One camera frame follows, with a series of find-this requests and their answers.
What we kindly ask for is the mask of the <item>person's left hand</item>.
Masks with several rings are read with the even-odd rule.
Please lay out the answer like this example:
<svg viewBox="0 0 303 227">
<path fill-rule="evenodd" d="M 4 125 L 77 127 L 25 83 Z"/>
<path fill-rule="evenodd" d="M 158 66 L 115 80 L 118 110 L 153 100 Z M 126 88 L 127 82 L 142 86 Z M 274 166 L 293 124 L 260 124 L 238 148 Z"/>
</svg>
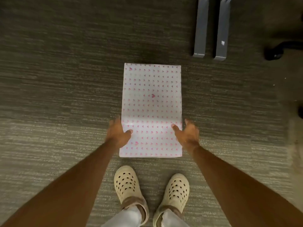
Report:
<svg viewBox="0 0 303 227">
<path fill-rule="evenodd" d="M 109 121 L 105 141 L 110 143 L 113 148 L 118 151 L 125 146 L 131 138 L 125 137 L 124 132 L 120 115 L 117 115 L 115 119 Z"/>
</svg>

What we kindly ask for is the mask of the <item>person's right hand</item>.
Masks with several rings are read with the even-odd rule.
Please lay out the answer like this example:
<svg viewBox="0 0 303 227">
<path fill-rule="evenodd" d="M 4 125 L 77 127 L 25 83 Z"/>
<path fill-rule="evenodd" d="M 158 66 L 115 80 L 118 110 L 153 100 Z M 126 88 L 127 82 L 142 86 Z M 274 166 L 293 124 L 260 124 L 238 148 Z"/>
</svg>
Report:
<svg viewBox="0 0 303 227">
<path fill-rule="evenodd" d="M 199 129 L 193 122 L 185 119 L 185 129 L 182 130 L 182 135 L 176 137 L 182 148 L 188 152 L 192 152 L 196 147 L 199 147 Z"/>
</svg>

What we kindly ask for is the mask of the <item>person's left forearm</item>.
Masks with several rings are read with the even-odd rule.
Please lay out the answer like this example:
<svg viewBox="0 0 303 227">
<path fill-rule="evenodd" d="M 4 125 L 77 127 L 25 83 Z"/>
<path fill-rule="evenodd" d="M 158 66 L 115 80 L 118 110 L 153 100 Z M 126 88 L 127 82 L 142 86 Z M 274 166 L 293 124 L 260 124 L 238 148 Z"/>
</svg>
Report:
<svg viewBox="0 0 303 227">
<path fill-rule="evenodd" d="M 86 227 L 107 166 L 119 149 L 106 140 L 21 206 L 1 227 Z"/>
</svg>

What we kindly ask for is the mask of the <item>person's right forearm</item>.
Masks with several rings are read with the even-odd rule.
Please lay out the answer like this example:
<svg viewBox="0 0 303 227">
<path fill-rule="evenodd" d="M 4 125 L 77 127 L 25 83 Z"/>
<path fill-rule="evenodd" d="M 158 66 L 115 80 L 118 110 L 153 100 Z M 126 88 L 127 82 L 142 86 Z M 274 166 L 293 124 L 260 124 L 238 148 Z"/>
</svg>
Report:
<svg viewBox="0 0 303 227">
<path fill-rule="evenodd" d="M 303 227 L 303 213 L 280 194 L 197 142 L 186 149 L 232 227 Z"/>
</svg>

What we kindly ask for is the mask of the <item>person's left cream clog shoe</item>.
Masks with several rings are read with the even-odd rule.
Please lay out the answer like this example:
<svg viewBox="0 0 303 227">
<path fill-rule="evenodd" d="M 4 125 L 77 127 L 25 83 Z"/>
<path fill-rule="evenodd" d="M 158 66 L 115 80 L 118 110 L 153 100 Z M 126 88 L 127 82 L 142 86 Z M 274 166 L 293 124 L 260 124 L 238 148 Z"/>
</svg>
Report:
<svg viewBox="0 0 303 227">
<path fill-rule="evenodd" d="M 121 203 L 121 210 L 140 206 L 139 214 L 142 220 L 139 226 L 146 224 L 149 219 L 149 208 L 134 169 L 127 165 L 120 167 L 114 176 L 114 187 Z"/>
</svg>

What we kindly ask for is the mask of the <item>person's cream clog shoe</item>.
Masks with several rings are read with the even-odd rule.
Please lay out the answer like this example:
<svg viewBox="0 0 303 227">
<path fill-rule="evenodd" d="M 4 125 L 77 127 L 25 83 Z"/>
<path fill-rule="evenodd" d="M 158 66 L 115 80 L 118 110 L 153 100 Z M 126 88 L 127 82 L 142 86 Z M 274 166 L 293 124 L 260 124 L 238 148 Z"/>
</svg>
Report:
<svg viewBox="0 0 303 227">
<path fill-rule="evenodd" d="M 182 212 L 188 201 L 190 185 L 182 174 L 175 174 L 169 180 L 165 193 L 153 217 L 153 227 L 160 227 L 165 211 L 171 211 L 182 221 Z"/>
<path fill-rule="evenodd" d="M 121 203 L 121 210 L 140 206 L 139 214 L 142 220 L 139 226 L 146 224 L 149 219 L 149 208 L 134 169 L 127 165 L 120 167 L 114 176 L 114 187 Z"/>
</svg>

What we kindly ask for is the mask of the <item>person's right cream clog shoe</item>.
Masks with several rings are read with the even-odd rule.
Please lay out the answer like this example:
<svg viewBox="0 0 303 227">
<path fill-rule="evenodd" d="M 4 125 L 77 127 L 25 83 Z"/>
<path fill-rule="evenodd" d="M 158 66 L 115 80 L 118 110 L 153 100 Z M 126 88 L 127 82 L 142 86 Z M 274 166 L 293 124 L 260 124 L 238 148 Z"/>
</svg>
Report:
<svg viewBox="0 0 303 227">
<path fill-rule="evenodd" d="M 182 221 L 182 212 L 188 201 L 190 185 L 182 174 L 175 174 L 169 180 L 165 193 L 153 217 L 153 227 L 160 227 L 165 211 L 171 211 Z"/>
</svg>

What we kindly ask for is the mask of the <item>person's left white trouser leg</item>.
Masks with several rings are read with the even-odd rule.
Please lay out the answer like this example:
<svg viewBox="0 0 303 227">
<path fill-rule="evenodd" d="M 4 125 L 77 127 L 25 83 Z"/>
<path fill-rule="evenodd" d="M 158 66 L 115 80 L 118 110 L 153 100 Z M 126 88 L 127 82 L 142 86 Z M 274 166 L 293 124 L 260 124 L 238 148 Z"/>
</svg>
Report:
<svg viewBox="0 0 303 227">
<path fill-rule="evenodd" d="M 142 214 L 137 206 L 123 209 L 100 227 L 139 227 Z"/>
</svg>

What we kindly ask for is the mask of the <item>person's white trouser leg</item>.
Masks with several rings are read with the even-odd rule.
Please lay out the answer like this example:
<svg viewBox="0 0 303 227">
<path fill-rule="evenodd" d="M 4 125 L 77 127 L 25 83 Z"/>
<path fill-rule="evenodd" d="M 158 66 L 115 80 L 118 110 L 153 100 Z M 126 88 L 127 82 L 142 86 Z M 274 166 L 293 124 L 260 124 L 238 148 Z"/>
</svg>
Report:
<svg viewBox="0 0 303 227">
<path fill-rule="evenodd" d="M 190 227 L 185 221 L 173 213 L 170 209 L 162 215 L 161 227 Z"/>
<path fill-rule="evenodd" d="M 139 227 L 142 214 L 137 206 L 123 209 L 100 227 Z"/>
</svg>

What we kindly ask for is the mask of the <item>person's right white trouser leg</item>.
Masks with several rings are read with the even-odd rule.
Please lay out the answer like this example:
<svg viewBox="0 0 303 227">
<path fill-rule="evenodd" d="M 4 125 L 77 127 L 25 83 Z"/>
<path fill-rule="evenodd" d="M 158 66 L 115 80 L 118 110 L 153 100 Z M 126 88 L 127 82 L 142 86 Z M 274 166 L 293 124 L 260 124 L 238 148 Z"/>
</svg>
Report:
<svg viewBox="0 0 303 227">
<path fill-rule="evenodd" d="M 162 215 L 161 227 L 190 227 L 185 221 L 173 213 L 170 209 Z"/>
</svg>

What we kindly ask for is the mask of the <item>grey metal table leg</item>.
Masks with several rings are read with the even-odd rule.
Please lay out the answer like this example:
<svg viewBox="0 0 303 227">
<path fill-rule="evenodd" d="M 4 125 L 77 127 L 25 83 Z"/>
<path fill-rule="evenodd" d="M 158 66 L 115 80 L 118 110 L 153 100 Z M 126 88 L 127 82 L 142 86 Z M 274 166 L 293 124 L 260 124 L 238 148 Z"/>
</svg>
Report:
<svg viewBox="0 0 303 227">
<path fill-rule="evenodd" d="M 231 1 L 232 0 L 220 0 L 214 55 L 215 61 L 224 61 L 227 57 Z"/>
<path fill-rule="evenodd" d="M 206 51 L 209 0 L 198 0 L 193 57 L 203 58 Z"/>
</svg>

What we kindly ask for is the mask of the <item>black office chair base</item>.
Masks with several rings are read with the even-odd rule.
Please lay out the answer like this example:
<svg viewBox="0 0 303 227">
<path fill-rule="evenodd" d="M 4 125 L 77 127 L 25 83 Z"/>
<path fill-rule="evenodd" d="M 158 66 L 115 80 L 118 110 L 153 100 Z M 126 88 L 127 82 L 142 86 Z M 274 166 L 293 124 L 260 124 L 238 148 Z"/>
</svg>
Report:
<svg viewBox="0 0 303 227">
<path fill-rule="evenodd" d="M 280 59 L 285 49 L 303 50 L 303 41 L 283 41 L 275 47 L 266 47 L 264 49 L 264 58 L 267 61 Z"/>
</svg>

